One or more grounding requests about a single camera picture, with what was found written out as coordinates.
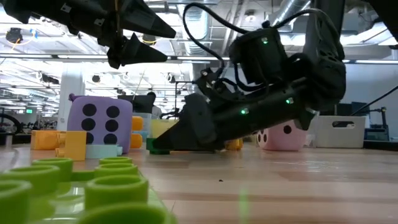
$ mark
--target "pink die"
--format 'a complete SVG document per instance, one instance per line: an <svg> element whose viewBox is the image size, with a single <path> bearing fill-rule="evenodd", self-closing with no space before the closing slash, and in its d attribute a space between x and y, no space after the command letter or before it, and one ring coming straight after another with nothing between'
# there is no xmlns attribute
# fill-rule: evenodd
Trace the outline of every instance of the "pink die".
<svg viewBox="0 0 398 224"><path fill-rule="evenodd" d="M272 151L298 151L303 148L307 132L297 129L293 121L257 132L261 149Z"/></svg>

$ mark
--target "yellow block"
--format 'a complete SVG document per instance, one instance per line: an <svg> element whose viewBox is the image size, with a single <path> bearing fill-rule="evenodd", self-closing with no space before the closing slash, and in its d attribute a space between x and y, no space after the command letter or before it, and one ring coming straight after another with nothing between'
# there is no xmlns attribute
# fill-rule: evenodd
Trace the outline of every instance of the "yellow block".
<svg viewBox="0 0 398 224"><path fill-rule="evenodd" d="M174 126L178 120L167 120L167 119L153 119L151 121L151 138L157 138L167 130L169 130L172 126Z"/></svg>
<svg viewBox="0 0 398 224"><path fill-rule="evenodd" d="M131 134L130 149L139 149L142 146L142 136L140 134Z"/></svg>
<svg viewBox="0 0 398 224"><path fill-rule="evenodd" d="M31 150L54 150L59 147L57 134L60 131L32 131Z"/></svg>
<svg viewBox="0 0 398 224"><path fill-rule="evenodd" d="M140 116L133 116L131 120L131 130L141 131L144 128L144 118Z"/></svg>
<svg viewBox="0 0 398 224"><path fill-rule="evenodd" d="M84 161L86 159L86 132L65 131L65 134L65 157L74 161Z"/></svg>
<svg viewBox="0 0 398 224"><path fill-rule="evenodd" d="M55 149L55 157L57 157L57 158L64 158L64 157L65 157L64 148L56 148L56 149Z"/></svg>
<svg viewBox="0 0 398 224"><path fill-rule="evenodd" d="M243 147L243 139L235 139L225 142L225 149L230 151L239 151Z"/></svg>

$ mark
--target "person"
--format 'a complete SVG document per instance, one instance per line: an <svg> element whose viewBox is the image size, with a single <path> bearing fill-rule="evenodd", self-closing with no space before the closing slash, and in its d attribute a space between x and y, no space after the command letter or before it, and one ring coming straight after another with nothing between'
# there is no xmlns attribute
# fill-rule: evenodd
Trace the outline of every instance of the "person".
<svg viewBox="0 0 398 224"><path fill-rule="evenodd" d="M156 93L154 92L149 92L147 96L155 96L156 99ZM156 116L157 118L160 118L160 116L162 115L162 109L160 109L155 105L152 105L152 115Z"/></svg>

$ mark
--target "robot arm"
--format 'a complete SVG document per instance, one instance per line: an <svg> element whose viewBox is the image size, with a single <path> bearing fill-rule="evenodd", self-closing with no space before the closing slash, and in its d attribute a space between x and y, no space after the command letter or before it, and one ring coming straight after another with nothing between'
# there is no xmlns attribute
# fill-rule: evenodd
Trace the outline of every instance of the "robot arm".
<svg viewBox="0 0 398 224"><path fill-rule="evenodd" d="M139 41L130 40L123 29L174 38L175 31L143 0L0 0L9 16L27 24L31 17L44 16L68 27L71 34L84 32L109 47L108 62L113 68L132 63L164 62L167 56Z"/></svg>
<svg viewBox="0 0 398 224"><path fill-rule="evenodd" d="M186 105L180 121L153 145L159 149L222 149L224 142L241 138L253 131L294 120L300 129L308 129L315 112L339 102L346 89L346 70L342 62L345 55L340 35L330 18L318 9L307 9L271 27L263 23L262 29L246 31L228 24L213 11L199 3L186 6L199 7L223 25L242 33L229 47L229 57L235 69L236 83L221 78L224 61L189 33L197 45L217 57L221 67L217 71L207 68L195 80L203 97L194 93L185 97ZM288 57L277 29L302 14L317 16L319 44L317 57L311 60L303 53ZM319 22L327 26L331 39L319 32ZM248 83L239 80L238 64Z"/></svg>

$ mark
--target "white storage bin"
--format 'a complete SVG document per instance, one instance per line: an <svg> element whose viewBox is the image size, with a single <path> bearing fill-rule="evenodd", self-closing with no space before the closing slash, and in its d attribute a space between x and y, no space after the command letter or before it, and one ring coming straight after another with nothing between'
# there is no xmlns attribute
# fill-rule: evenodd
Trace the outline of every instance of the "white storage bin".
<svg viewBox="0 0 398 224"><path fill-rule="evenodd" d="M315 129L315 147L362 148L365 134L365 117L360 116L317 116L312 128ZM352 122L346 127L334 127L340 122Z"/></svg>

